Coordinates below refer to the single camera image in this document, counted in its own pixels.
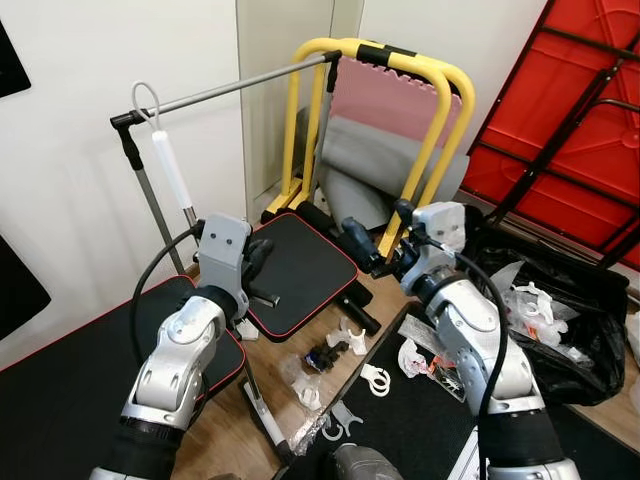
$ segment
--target black pad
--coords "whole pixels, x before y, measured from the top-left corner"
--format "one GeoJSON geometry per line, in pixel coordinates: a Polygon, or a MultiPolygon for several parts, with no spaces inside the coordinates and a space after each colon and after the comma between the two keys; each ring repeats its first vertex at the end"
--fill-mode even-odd
{"type": "MultiPolygon", "coordinates": [[[[158,327],[193,290],[174,277],[140,299],[147,355],[158,327]]],[[[214,394],[244,364],[227,332],[206,374],[214,394]]],[[[128,334],[128,303],[0,372],[0,478],[86,479],[106,459],[138,367],[128,334]]]]}
{"type": "MultiPolygon", "coordinates": [[[[466,404],[455,400],[424,376],[409,379],[398,366],[398,350],[405,338],[397,334],[400,322],[381,339],[366,362],[391,376],[386,397],[371,394],[358,371],[339,395],[364,424],[353,423],[351,437],[330,442],[319,433],[304,457],[298,457],[282,480],[326,480],[326,459],[342,443],[371,447],[384,455],[404,480],[446,480],[475,424],[466,404]]],[[[418,347],[427,359],[429,354],[418,347]]],[[[548,408],[566,456],[578,467],[582,480],[632,480],[640,472],[640,456],[585,420],[573,410],[548,408]]],[[[336,433],[335,427],[329,432],[336,433]]]]}
{"type": "Polygon", "coordinates": [[[253,234],[273,253],[252,286],[280,297],[276,308],[251,301],[249,319],[271,341],[283,342],[353,282],[358,269],[336,246],[293,213],[253,234]]]}

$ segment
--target metal rod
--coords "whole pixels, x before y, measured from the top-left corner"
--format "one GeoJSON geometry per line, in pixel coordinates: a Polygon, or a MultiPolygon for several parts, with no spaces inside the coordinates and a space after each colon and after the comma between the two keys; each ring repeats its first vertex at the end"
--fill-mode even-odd
{"type": "MultiPolygon", "coordinates": [[[[487,142],[478,142],[478,146],[479,147],[484,147],[487,148],[489,150],[493,150],[494,152],[497,152],[501,155],[504,155],[505,157],[509,157],[512,158],[513,160],[516,160],[518,162],[524,163],[525,165],[531,165],[531,160],[521,157],[520,155],[516,155],[515,153],[511,153],[507,150],[504,150],[500,147],[497,147],[495,145],[492,145],[490,143],[487,142]]],[[[634,202],[630,202],[627,201],[623,198],[620,198],[612,193],[607,192],[606,190],[601,190],[600,188],[591,185],[589,183],[583,182],[581,180],[578,180],[577,178],[573,178],[570,175],[567,175],[566,173],[562,173],[562,172],[558,172],[557,170],[554,170],[552,168],[550,168],[549,166],[547,167],[543,167],[541,170],[543,173],[546,173],[548,175],[551,175],[553,177],[556,178],[560,178],[568,183],[571,183],[573,185],[576,185],[578,187],[584,188],[585,190],[589,190],[590,192],[593,192],[597,195],[600,195],[608,200],[611,200],[612,202],[618,203],[620,205],[624,205],[625,207],[629,207],[632,209],[636,208],[636,204],[634,202]]]]}
{"type": "Polygon", "coordinates": [[[598,250],[600,252],[604,252],[604,249],[607,248],[609,245],[611,245],[611,243],[618,238],[620,235],[622,235],[624,232],[627,231],[627,229],[634,224],[634,222],[636,221],[636,219],[638,218],[638,212],[636,211],[634,215],[631,215],[627,221],[625,221],[622,225],[620,225],[618,228],[616,228],[615,232],[613,232],[609,238],[607,238],[604,242],[602,242],[600,244],[600,246],[598,247],[598,250]]]}
{"type": "Polygon", "coordinates": [[[253,370],[251,370],[251,365],[249,364],[248,358],[244,361],[244,373],[247,374],[247,380],[249,380],[249,388],[251,388],[253,399],[257,402],[262,398],[262,394],[260,393],[260,389],[258,388],[256,377],[253,376],[253,370]]]}
{"type": "Polygon", "coordinates": [[[583,118],[582,112],[584,111],[584,106],[595,101],[617,71],[617,67],[613,67],[610,71],[600,70],[596,76],[593,77],[587,88],[582,92],[582,95],[580,95],[580,98],[573,105],[569,113],[565,115],[544,147],[542,147],[542,150],[538,152],[535,160],[529,164],[527,170],[520,176],[515,185],[511,187],[500,204],[491,213],[490,217],[492,218],[494,226],[497,226],[505,215],[520,203],[537,180],[542,169],[551,163],[555,154],[558,153],[569,136],[571,136],[573,131],[580,125],[583,118]]]}
{"type": "Polygon", "coordinates": [[[640,224],[629,232],[620,243],[611,249],[602,259],[598,262],[598,266],[601,268],[609,268],[611,265],[619,262],[622,257],[629,253],[640,242],[640,224]]]}
{"type": "Polygon", "coordinates": [[[578,42],[583,45],[587,45],[589,47],[602,50],[603,52],[614,53],[616,56],[620,58],[624,58],[626,60],[635,60],[636,62],[640,61],[640,55],[637,55],[636,53],[630,50],[623,49],[623,48],[616,48],[614,46],[607,45],[606,43],[601,43],[596,40],[591,40],[590,38],[585,38],[580,35],[576,35],[575,33],[565,32],[564,30],[550,27],[548,25],[543,25],[540,28],[540,31],[545,33],[551,33],[558,37],[567,38],[569,40],[573,40],[574,42],[578,42]]]}
{"type": "Polygon", "coordinates": [[[318,143],[314,154],[315,162],[313,165],[313,173],[311,174],[311,191],[309,192],[309,201],[313,203],[318,187],[318,175],[322,168],[322,151],[324,149],[324,137],[327,134],[327,126],[329,124],[329,112],[331,111],[331,102],[333,101],[333,92],[327,92],[322,104],[322,113],[320,116],[320,129],[318,132],[318,143]]]}
{"type": "MultiPolygon", "coordinates": [[[[142,192],[144,193],[144,197],[147,199],[147,203],[149,204],[151,214],[156,221],[156,225],[158,225],[160,235],[162,235],[162,240],[164,240],[165,245],[168,245],[173,240],[171,238],[171,232],[169,232],[169,227],[167,227],[167,222],[164,220],[164,215],[162,215],[162,210],[160,209],[160,205],[158,204],[158,199],[156,198],[155,193],[153,193],[153,188],[149,183],[147,172],[145,172],[144,168],[135,170],[135,172],[136,177],[138,178],[138,183],[140,183],[140,187],[142,188],[142,192]]],[[[169,255],[171,256],[173,266],[175,267],[178,274],[184,275],[184,266],[182,265],[182,260],[180,260],[178,251],[175,248],[172,248],[171,250],[169,250],[169,255]]]]}
{"type": "Polygon", "coordinates": [[[198,221],[198,217],[196,216],[196,211],[193,207],[183,208],[184,216],[187,217],[187,223],[190,227],[193,227],[198,221]]]}
{"type": "MultiPolygon", "coordinates": [[[[204,92],[189,95],[188,97],[183,97],[177,100],[173,100],[171,102],[163,103],[162,105],[160,105],[159,110],[161,114],[172,112],[174,110],[178,110],[183,107],[188,107],[196,103],[204,102],[205,100],[210,100],[212,98],[219,97],[220,95],[224,95],[226,93],[235,92],[242,88],[246,88],[252,85],[256,85],[258,83],[266,82],[267,80],[271,80],[273,78],[282,77],[283,75],[287,75],[292,72],[304,70],[305,68],[309,68],[314,65],[318,65],[320,63],[325,63],[327,61],[329,60],[327,59],[326,56],[313,57],[313,58],[310,58],[309,60],[305,60],[304,62],[294,63],[293,65],[288,65],[286,67],[279,68],[277,70],[272,70],[271,72],[263,73],[255,77],[247,78],[245,80],[240,80],[238,82],[229,83],[221,87],[213,88],[211,90],[205,90],[204,92]]],[[[148,108],[147,111],[149,112],[150,116],[153,116],[156,113],[155,107],[148,108]]]]}
{"type": "MultiPolygon", "coordinates": [[[[496,205],[498,203],[498,200],[496,200],[494,198],[491,198],[488,195],[485,195],[483,193],[477,192],[476,190],[474,190],[472,188],[469,188],[466,185],[461,185],[460,186],[460,190],[462,190],[463,192],[466,192],[466,193],[468,193],[470,195],[473,195],[475,197],[478,197],[480,200],[483,200],[484,202],[487,202],[489,204],[496,205]]],[[[546,230],[549,230],[549,231],[557,234],[561,238],[565,238],[567,240],[571,240],[572,242],[574,242],[574,243],[576,243],[578,245],[583,245],[583,246],[585,246],[585,247],[587,247],[587,248],[589,248],[589,249],[591,249],[593,251],[597,251],[597,246],[596,245],[593,245],[593,244],[591,244],[589,242],[585,242],[581,238],[578,238],[578,237],[576,237],[576,236],[574,236],[574,235],[572,235],[570,233],[567,233],[567,232],[565,232],[563,230],[560,230],[558,227],[555,227],[555,226],[553,226],[551,224],[548,224],[546,222],[540,221],[540,220],[532,217],[531,215],[528,215],[528,214],[526,214],[524,212],[521,212],[521,211],[518,211],[518,210],[514,210],[513,212],[511,212],[511,214],[514,215],[514,216],[513,217],[506,216],[505,219],[504,219],[505,222],[511,223],[511,224],[517,226],[518,228],[521,228],[522,230],[524,230],[526,232],[529,232],[529,233],[532,233],[532,234],[535,234],[535,235],[539,236],[539,232],[538,231],[536,231],[533,228],[530,228],[530,227],[527,227],[527,226],[521,224],[520,222],[517,221],[517,217],[521,217],[522,219],[530,222],[532,225],[536,225],[536,226],[542,227],[542,228],[544,228],[546,230]]],[[[555,242],[555,243],[557,245],[559,245],[559,246],[562,245],[563,248],[569,249],[571,251],[574,250],[570,245],[563,245],[563,244],[560,244],[558,242],[555,242]]]]}
{"type": "Polygon", "coordinates": [[[613,105],[614,107],[620,107],[635,113],[640,113],[640,105],[633,105],[631,103],[622,102],[620,100],[616,100],[615,98],[601,98],[596,103],[594,103],[591,108],[598,105],[613,105]]]}

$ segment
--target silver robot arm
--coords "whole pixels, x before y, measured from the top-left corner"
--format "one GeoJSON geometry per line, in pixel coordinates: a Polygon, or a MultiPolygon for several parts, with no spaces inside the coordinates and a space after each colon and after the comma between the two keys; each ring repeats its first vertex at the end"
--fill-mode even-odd
{"type": "Polygon", "coordinates": [[[424,304],[456,363],[469,408],[479,417],[480,449],[489,459],[489,478],[579,479],[573,461],[564,457],[529,360],[510,337],[487,414],[480,415],[498,356],[500,318],[496,306],[455,270],[456,253],[465,244],[464,207],[444,202],[415,209],[400,200],[396,210],[409,236],[401,240],[389,264],[362,226],[348,220],[343,228],[359,245],[358,255],[367,259],[374,278],[393,274],[407,295],[424,304]]]}
{"type": "Polygon", "coordinates": [[[227,321],[246,313],[243,284],[255,277],[272,248],[260,243],[245,249],[250,233],[246,222],[223,214],[207,219],[198,250],[198,288],[160,326],[156,347],[122,410],[107,460],[90,480],[170,478],[202,394],[202,372],[214,358],[227,321]]]}

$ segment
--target white plastic clip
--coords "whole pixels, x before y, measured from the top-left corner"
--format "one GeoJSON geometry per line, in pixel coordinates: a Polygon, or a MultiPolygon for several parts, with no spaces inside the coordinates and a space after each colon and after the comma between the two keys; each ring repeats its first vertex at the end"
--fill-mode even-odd
{"type": "Polygon", "coordinates": [[[362,366],[360,376],[369,382],[369,390],[376,397],[384,397],[389,393],[391,377],[386,370],[365,363],[362,366]]]}
{"type": "Polygon", "coordinates": [[[363,356],[367,354],[367,346],[364,343],[364,335],[367,331],[363,328],[360,335],[354,335],[351,332],[351,329],[347,330],[349,332],[349,345],[353,348],[353,353],[358,356],[363,356]]]}

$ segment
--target black cloth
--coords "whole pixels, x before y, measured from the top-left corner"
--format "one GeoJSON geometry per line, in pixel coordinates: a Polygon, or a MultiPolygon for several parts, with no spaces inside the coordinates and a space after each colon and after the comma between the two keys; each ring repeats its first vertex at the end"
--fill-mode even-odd
{"type": "MultiPolygon", "coordinates": [[[[174,277],[142,295],[145,356],[160,323],[193,288],[187,277],[174,277]]],[[[0,372],[2,480],[86,480],[106,460],[138,372],[128,311],[127,303],[0,372]]],[[[226,332],[206,369],[210,395],[240,373],[244,360],[226,332]]]]}
{"type": "Polygon", "coordinates": [[[31,318],[51,301],[36,277],[0,237],[0,272],[6,281],[0,288],[0,339],[31,318]]]}
{"type": "MultiPolygon", "coordinates": [[[[399,325],[391,327],[386,339],[378,343],[366,360],[389,372],[389,394],[375,397],[366,380],[352,377],[353,384],[339,396],[364,424],[352,423],[351,437],[343,435],[337,442],[330,442],[319,433],[306,456],[297,458],[282,480],[331,478],[326,471],[327,457],[347,442],[378,450],[404,480],[447,479],[475,420],[466,404],[455,400],[435,382],[423,376],[409,379],[402,373],[398,350],[405,338],[397,334],[399,325]]],[[[420,348],[419,351],[429,358],[425,351],[420,348]]],[[[551,407],[549,415],[565,455],[576,463],[582,480],[638,478],[637,453],[567,407],[551,407]]]]}

